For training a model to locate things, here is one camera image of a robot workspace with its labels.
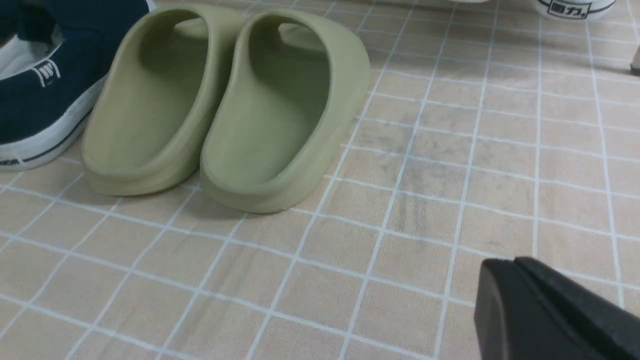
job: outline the shoe logo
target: shoe logo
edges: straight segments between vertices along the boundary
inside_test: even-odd
[[[584,20],[589,15],[591,3],[576,4],[573,1],[552,0],[547,13],[565,19]]]
[[[60,70],[56,63],[53,60],[47,59],[42,63],[39,63],[35,67],[32,67],[31,70],[38,75],[38,79],[40,80],[40,85],[43,88],[47,87],[53,83],[56,79],[61,78]]]

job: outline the beige tile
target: beige tile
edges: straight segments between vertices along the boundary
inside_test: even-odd
[[[598,123],[594,100],[570,99],[547,94],[542,95],[540,116],[554,120]]]
[[[0,193],[0,229],[5,233],[17,234],[38,216],[51,202],[25,193],[5,190]]]
[[[466,165],[471,151],[471,136],[418,130],[413,140],[411,155]]]
[[[460,244],[503,256],[530,256],[533,220],[467,207],[462,218]]]
[[[569,278],[595,295],[602,297],[612,304],[618,305],[618,287],[616,285],[572,276],[569,276]]]
[[[452,302],[447,306],[439,359],[480,360],[472,307]]]
[[[492,32],[491,28],[482,26],[451,24],[447,39],[489,43]]]
[[[241,217],[240,211],[218,205],[199,193],[189,199],[173,226],[196,233],[228,235]]]
[[[538,91],[538,71],[519,69],[492,63],[486,76],[487,84]]]
[[[110,210],[118,200],[116,197],[101,195],[91,189],[86,176],[83,176],[62,195],[62,198],[76,204],[91,206],[93,208]]]
[[[391,51],[398,36],[396,34],[372,33],[361,31],[358,36],[367,49]]]
[[[422,112],[421,126],[472,134],[476,126],[477,110],[427,104]]]
[[[470,43],[448,40],[442,49],[445,58],[461,60],[486,61],[489,57],[489,44]]]
[[[598,94],[600,100],[624,102],[629,105],[637,104],[640,83],[622,83],[620,81],[598,79]]]
[[[320,200],[323,198],[327,186],[329,185],[329,179],[322,178],[318,185],[312,191],[306,199],[302,200],[296,207],[307,211],[315,211],[320,204]]]
[[[76,350],[72,360],[153,360],[157,353],[99,332],[92,332]]]
[[[484,256],[458,250],[451,280],[451,296],[466,301],[476,301],[480,265]]]
[[[130,266],[160,228],[109,217],[77,248],[77,252]]]
[[[543,121],[540,143],[554,147],[602,153],[600,130],[597,127],[565,122]]]
[[[298,263],[291,272],[276,310],[346,330],[362,280]]]
[[[203,359],[242,359],[263,319],[242,305],[200,296],[169,348]]]
[[[370,282],[353,333],[430,356],[441,306],[438,299]]]
[[[612,192],[640,195],[640,183],[637,181],[640,178],[639,163],[609,159],[607,164]]]
[[[349,29],[356,30],[362,23],[364,14],[331,11],[326,17],[327,19],[331,19]]]
[[[544,33],[542,34],[542,48],[587,56],[589,55],[589,40],[570,35]]]
[[[533,215],[533,193],[533,181],[472,170],[467,201],[511,213]]]
[[[539,40],[537,33],[513,29],[496,29],[493,44],[533,50],[539,47]]]
[[[593,95],[593,80],[586,76],[576,76],[572,74],[550,74],[548,72],[541,73],[542,78],[542,91],[550,92],[553,94],[564,96],[579,96],[594,98]],[[543,97],[543,105],[548,100]],[[562,104],[561,102],[570,102],[570,99],[558,98],[556,104]],[[579,102],[585,106],[585,110],[592,110],[595,107],[595,100],[590,102]],[[577,111],[581,108],[576,106],[572,110]]]
[[[27,310],[0,340],[0,354],[11,360],[63,359],[83,333],[80,326]]]
[[[388,228],[412,236],[453,241],[459,206],[397,194]]]
[[[602,158],[596,156],[540,149],[540,179],[604,190],[604,165]]]
[[[58,268],[36,304],[93,323],[124,275],[121,270],[70,257]]]
[[[407,75],[430,77],[436,66],[435,58],[416,54],[393,54],[386,70],[397,71]]]
[[[81,173],[82,165],[56,160],[25,172],[13,183],[13,186],[49,196],[57,196]]]
[[[487,85],[483,108],[516,115],[536,116],[538,94]]]
[[[30,300],[61,259],[61,254],[11,242],[0,252],[0,293]]]
[[[494,16],[489,15],[485,12],[473,10],[465,10],[465,9],[456,9],[453,14],[453,23],[464,24],[464,25],[473,25],[473,26],[482,26],[482,27],[493,27],[493,18]]]
[[[539,257],[547,265],[615,280],[611,237],[540,222]]]
[[[378,232],[330,218],[318,218],[301,256],[305,259],[365,273]]]
[[[387,212],[390,190],[380,190],[346,181],[333,183],[322,212],[371,225],[380,225]]]
[[[126,197],[115,212],[133,218],[166,224],[182,206],[191,190],[176,187],[161,193],[139,197]]]
[[[0,185],[9,185],[16,177],[22,174],[20,172],[0,172]]]
[[[447,33],[447,24],[444,22],[410,19],[404,27],[404,33],[409,35],[428,35],[429,37],[442,38]]]
[[[625,309],[640,316],[640,290],[625,289]]]
[[[362,121],[353,145],[404,154],[412,132],[410,127]]]
[[[637,106],[600,103],[602,124],[604,126],[619,126],[627,129],[640,129],[640,111]]]
[[[437,79],[474,81],[482,84],[486,62],[442,59],[435,74]]]
[[[538,68],[538,49],[493,47],[491,61],[535,70]]]
[[[478,139],[474,156],[476,167],[535,176],[535,147]]]
[[[486,14],[483,15],[484,18],[493,20],[493,17],[486,16]],[[523,13],[518,16],[514,16],[511,13],[498,13],[496,25],[501,29],[538,32],[538,26],[540,25],[540,16],[535,13]]]
[[[165,232],[140,259],[146,273],[198,286],[222,247],[222,241],[197,235]]]
[[[427,100],[442,104],[478,107],[481,94],[481,85],[434,80]]]
[[[229,244],[205,289],[269,307],[290,262],[272,252]]]
[[[394,187],[403,159],[400,156],[350,149],[339,176],[369,184]]]
[[[404,25],[404,19],[386,16],[370,15],[362,24],[366,31],[384,31],[386,33],[400,33]]]
[[[400,190],[461,200],[466,174],[464,167],[409,159],[404,168]]]
[[[506,115],[490,111],[483,111],[480,115],[479,136],[535,143],[537,131],[538,125],[534,117]]]
[[[611,40],[591,39],[591,51],[593,56],[629,62],[629,59],[632,59],[636,54],[637,45],[635,40],[633,42],[620,43]]]
[[[351,340],[344,354],[345,360],[410,360],[413,357],[404,356],[373,345]]]
[[[451,248],[387,235],[382,240],[373,276],[443,293]]]
[[[542,70],[591,77],[591,62],[587,56],[542,52]]]
[[[11,319],[18,314],[20,309],[21,307],[18,304],[0,300],[0,328],[4,329]]]
[[[404,100],[373,95],[365,116],[373,119],[413,125],[419,112],[420,101],[418,100]]]
[[[294,253],[310,220],[311,215],[295,211],[249,215],[238,227],[235,238]]]
[[[99,325],[162,346],[191,296],[190,291],[132,275]]]
[[[400,37],[400,41],[398,41],[396,51],[424,56],[438,56],[441,47],[442,39],[440,38],[403,34]]]
[[[609,208],[604,193],[587,192],[560,184],[540,184],[540,217],[609,230]]]
[[[23,237],[63,249],[71,249],[80,242],[104,215],[54,204],[22,234]]]
[[[618,256],[622,270],[622,282],[631,285],[640,285],[640,241],[618,238]]]
[[[281,318],[271,318],[255,349],[256,359],[336,359],[342,336]]]
[[[411,75],[402,75],[395,72],[385,72],[378,83],[378,93],[422,99],[429,87],[429,79],[416,78]]]
[[[605,129],[607,155],[640,159],[640,133]]]
[[[616,232],[620,235],[640,237],[640,224],[636,216],[640,213],[640,200],[622,196],[613,196],[611,200]]]

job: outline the tiled floor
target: tiled floor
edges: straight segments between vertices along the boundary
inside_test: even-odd
[[[78,144],[0,174],[0,357],[472,360],[479,264],[515,255],[640,313],[640,3],[589,26],[528,3],[222,0],[362,37],[371,92],[332,167],[271,216],[197,177],[96,195]]]

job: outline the sneaker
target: sneaker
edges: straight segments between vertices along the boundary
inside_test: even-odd
[[[38,167],[73,144],[124,35],[154,8],[151,0],[28,3],[46,10],[59,36],[49,35],[54,48],[36,64],[0,79],[0,171]],[[24,27],[31,38],[43,33]]]

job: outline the slipper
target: slipper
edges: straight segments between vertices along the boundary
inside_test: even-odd
[[[192,4],[160,8],[130,30],[84,136],[95,191],[158,192],[198,168],[243,23],[235,10]]]
[[[250,19],[202,149],[203,190],[253,213],[302,201],[360,109],[370,73],[360,39],[334,21],[290,9]]]

